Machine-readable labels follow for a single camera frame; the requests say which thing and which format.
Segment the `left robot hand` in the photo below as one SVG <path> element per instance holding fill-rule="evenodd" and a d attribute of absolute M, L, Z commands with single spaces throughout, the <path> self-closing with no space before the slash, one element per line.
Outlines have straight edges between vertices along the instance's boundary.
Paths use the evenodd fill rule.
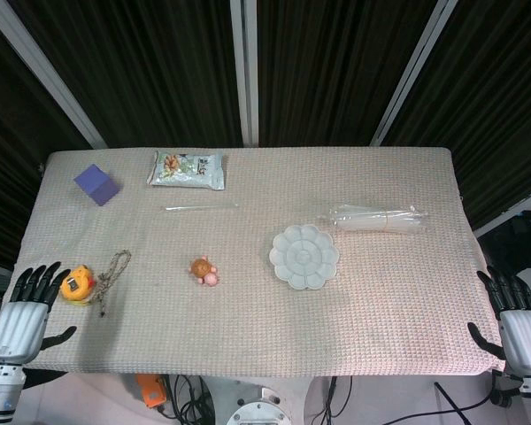
<path fill-rule="evenodd" d="M 18 277 L 0 311 L 0 364 L 26 365 L 39 352 L 64 343 L 76 332 L 70 326 L 59 335 L 45 335 L 61 283 L 70 274 L 60 266 L 56 261 L 48 267 L 28 268 Z"/>

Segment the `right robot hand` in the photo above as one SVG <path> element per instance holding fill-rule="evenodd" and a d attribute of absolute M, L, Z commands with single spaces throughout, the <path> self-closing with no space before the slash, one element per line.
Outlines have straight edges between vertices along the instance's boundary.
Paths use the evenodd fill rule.
<path fill-rule="evenodd" d="M 501 344 L 486 340 L 473 322 L 467 324 L 471 338 L 483 351 L 505 361 L 512 372 L 531 378 L 531 289 L 517 275 L 506 276 L 494 267 L 479 271 L 498 321 Z"/>

